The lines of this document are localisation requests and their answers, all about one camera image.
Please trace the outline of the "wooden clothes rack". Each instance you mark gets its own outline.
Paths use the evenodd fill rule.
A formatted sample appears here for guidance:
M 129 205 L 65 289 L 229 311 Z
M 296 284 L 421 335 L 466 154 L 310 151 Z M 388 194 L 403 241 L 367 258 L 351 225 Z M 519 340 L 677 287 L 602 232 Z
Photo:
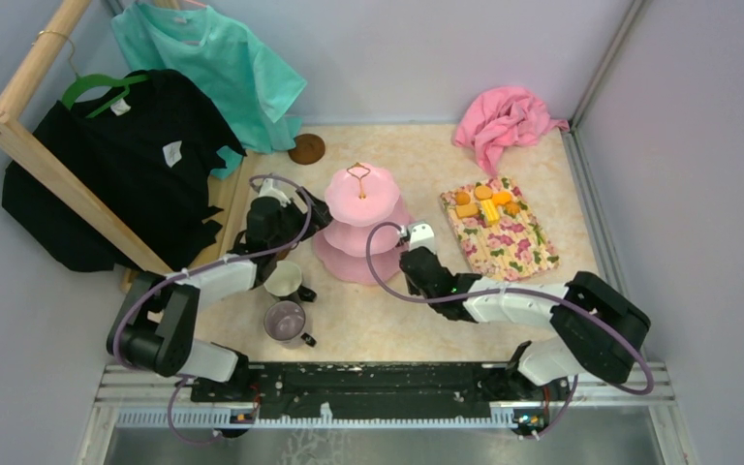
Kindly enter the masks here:
M 19 121 L 64 44 L 73 45 L 73 32 L 92 1 L 68 0 L 58 3 L 42 32 L 37 35 L 38 39 L 28 48 L 0 92 L 0 149 L 133 260 L 138 268 L 161 275 L 171 273 L 167 264 Z M 232 247 L 235 233 L 245 216 L 249 196 L 248 177 L 255 173 L 257 162 L 257 155 L 250 154 L 227 179 L 210 178 L 208 187 L 212 199 L 224 202 L 220 205 L 225 207 L 224 210 L 215 216 L 216 220 L 222 221 L 223 229 L 216 235 L 217 242 L 204 249 L 193 265 L 212 263 Z

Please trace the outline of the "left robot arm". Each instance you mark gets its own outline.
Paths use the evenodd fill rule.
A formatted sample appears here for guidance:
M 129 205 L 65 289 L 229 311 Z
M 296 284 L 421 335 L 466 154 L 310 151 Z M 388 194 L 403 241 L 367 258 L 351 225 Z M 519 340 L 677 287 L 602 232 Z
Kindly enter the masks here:
M 206 307 L 262 286 L 284 253 L 331 223 L 325 201 L 303 187 L 295 192 L 300 203 L 277 189 L 257 195 L 221 259 L 167 276 L 140 273 L 109 331 L 108 353 L 129 369 L 206 379 L 226 399 L 244 398 L 248 356 L 196 338 L 196 322 Z

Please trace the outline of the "pink cloth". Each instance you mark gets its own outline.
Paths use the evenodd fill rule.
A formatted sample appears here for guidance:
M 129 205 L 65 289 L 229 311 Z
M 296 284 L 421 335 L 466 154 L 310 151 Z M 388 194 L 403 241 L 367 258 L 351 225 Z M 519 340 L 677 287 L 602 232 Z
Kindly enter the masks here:
M 472 150 L 477 165 L 494 177 L 506 148 L 534 146 L 553 130 L 569 129 L 569 122 L 552 117 L 546 103 L 529 89 L 501 86 L 472 102 L 451 141 Z

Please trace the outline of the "brown round coaster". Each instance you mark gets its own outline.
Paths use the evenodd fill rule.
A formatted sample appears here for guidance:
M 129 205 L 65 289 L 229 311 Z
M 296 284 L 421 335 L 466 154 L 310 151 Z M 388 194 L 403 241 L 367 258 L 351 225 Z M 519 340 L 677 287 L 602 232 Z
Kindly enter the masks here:
M 301 134 L 294 138 L 294 142 L 295 147 L 288 151 L 288 155 L 298 165 L 313 165 L 326 154 L 326 143 L 318 135 Z

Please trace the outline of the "pink three-tier cake stand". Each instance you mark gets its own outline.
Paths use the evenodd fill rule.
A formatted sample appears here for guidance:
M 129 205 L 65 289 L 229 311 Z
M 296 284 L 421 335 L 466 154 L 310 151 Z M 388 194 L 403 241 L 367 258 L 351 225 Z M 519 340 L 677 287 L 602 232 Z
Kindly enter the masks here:
M 384 222 L 412 222 L 401 191 L 388 170 L 355 163 L 340 170 L 325 189 L 332 222 L 313 239 L 316 257 L 335 278 L 374 285 L 399 272 L 400 237 L 391 228 L 369 234 Z

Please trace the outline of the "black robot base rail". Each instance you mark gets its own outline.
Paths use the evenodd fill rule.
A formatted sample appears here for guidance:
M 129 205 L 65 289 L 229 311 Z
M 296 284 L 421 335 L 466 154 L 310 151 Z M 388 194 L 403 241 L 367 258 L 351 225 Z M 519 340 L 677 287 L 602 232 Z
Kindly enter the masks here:
M 226 383 L 197 379 L 196 403 L 259 405 L 261 419 L 486 419 L 499 402 L 561 401 L 565 379 L 537 387 L 506 363 L 253 362 Z

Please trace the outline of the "green clothes hanger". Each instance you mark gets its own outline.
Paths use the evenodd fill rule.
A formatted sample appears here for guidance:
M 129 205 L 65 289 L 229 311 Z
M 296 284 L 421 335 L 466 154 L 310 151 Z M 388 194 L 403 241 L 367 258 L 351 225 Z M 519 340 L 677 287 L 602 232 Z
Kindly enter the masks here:
M 101 106 L 95 108 L 92 112 L 86 115 L 86 118 L 93 118 L 106 109 L 109 109 L 113 104 L 126 98 L 129 95 L 131 87 L 133 85 L 146 82 L 148 80 L 150 80 L 150 77 L 147 74 L 139 74 L 123 78 L 116 78 L 103 74 L 78 76 L 76 80 L 65 90 L 60 99 L 60 102 L 66 109 L 71 109 L 77 102 L 78 98 L 89 90 L 98 87 L 121 88 L 121 91 L 117 95 L 104 102 Z

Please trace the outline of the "black t-shirt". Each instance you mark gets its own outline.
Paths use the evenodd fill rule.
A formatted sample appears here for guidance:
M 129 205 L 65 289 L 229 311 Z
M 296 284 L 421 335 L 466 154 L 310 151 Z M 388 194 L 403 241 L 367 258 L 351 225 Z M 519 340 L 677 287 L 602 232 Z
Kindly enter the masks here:
M 208 178 L 221 150 L 243 146 L 213 102 L 175 70 L 136 71 L 128 94 L 55 104 L 35 130 L 43 144 L 171 269 L 211 245 L 220 224 Z M 1 203 L 58 262 L 76 272 L 131 260 L 17 163 Z

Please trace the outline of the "orange pastry piece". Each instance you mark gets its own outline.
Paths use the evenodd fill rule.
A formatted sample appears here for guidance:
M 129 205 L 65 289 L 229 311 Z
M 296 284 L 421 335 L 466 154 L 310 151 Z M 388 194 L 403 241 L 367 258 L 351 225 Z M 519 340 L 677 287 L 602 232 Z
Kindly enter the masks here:
M 479 206 L 473 202 L 459 204 L 455 207 L 455 214 L 459 219 L 473 218 L 480 215 L 480 209 Z

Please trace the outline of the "teal t-shirt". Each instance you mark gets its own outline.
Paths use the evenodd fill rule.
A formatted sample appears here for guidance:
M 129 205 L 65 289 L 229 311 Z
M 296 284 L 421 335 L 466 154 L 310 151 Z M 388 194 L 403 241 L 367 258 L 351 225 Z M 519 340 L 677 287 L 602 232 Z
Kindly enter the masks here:
M 189 78 L 245 148 L 295 148 L 302 121 L 288 112 L 307 81 L 245 24 L 210 6 L 174 10 L 136 2 L 110 26 L 131 69 L 172 69 Z

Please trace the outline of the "orange round cookie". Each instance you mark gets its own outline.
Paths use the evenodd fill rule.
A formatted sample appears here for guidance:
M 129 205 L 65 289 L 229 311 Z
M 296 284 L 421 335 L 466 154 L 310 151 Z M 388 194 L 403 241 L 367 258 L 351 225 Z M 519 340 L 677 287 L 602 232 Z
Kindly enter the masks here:
M 477 185 L 473 194 L 478 201 L 490 200 L 493 197 L 493 191 L 487 185 Z
M 471 196 L 467 192 L 457 192 L 455 194 L 455 203 L 457 206 L 464 206 L 471 203 Z

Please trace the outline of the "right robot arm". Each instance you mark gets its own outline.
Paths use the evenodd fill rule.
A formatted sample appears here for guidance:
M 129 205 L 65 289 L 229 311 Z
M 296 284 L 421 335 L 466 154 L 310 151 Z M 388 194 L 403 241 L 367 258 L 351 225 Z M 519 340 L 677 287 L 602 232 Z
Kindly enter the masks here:
M 650 318 L 598 275 L 579 271 L 565 284 L 499 282 L 476 273 L 451 273 L 425 247 L 402 253 L 411 301 L 451 321 L 511 323 L 553 331 L 553 337 L 516 350 L 507 386 L 531 399 L 544 384 L 589 373 L 609 384 L 627 382 L 651 327 Z

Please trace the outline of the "yellow cake piece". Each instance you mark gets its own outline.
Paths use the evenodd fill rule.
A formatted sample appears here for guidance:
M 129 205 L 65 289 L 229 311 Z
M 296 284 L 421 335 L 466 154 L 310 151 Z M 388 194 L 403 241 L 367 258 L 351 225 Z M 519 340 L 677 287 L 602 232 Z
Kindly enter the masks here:
M 492 199 L 481 200 L 480 210 L 487 226 L 496 225 L 500 221 L 500 212 Z

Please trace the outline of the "floral serving tray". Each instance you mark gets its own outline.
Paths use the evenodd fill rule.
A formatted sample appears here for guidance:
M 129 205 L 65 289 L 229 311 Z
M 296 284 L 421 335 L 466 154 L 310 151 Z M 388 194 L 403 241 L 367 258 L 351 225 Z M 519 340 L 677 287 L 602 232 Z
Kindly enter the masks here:
M 480 201 L 473 194 L 477 185 L 487 185 L 493 191 L 492 201 L 500 212 L 500 221 L 493 226 L 484 222 Z M 480 215 L 459 219 L 455 214 L 455 194 L 467 192 L 476 203 Z M 495 280 L 520 281 L 553 270 L 560 265 L 560 256 L 549 240 L 521 189 L 509 177 L 495 177 L 466 184 L 439 196 L 452 234 L 470 269 Z M 516 202 L 521 211 L 515 217 L 504 209 L 507 202 Z

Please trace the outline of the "white mug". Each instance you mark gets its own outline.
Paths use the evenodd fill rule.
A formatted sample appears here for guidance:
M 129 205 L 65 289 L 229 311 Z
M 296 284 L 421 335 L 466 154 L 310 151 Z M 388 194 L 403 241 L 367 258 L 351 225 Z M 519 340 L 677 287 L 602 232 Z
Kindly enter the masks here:
M 291 261 L 279 261 L 263 287 L 279 300 L 314 303 L 318 298 L 314 290 L 304 285 L 301 268 Z

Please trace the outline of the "purple mug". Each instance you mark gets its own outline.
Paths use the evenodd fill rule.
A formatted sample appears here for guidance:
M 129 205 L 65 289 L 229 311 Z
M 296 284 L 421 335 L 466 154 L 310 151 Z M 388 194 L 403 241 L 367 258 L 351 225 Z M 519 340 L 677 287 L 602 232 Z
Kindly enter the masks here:
M 285 349 L 314 348 L 318 341 L 312 334 L 312 318 L 296 302 L 276 302 L 264 314 L 263 330 Z

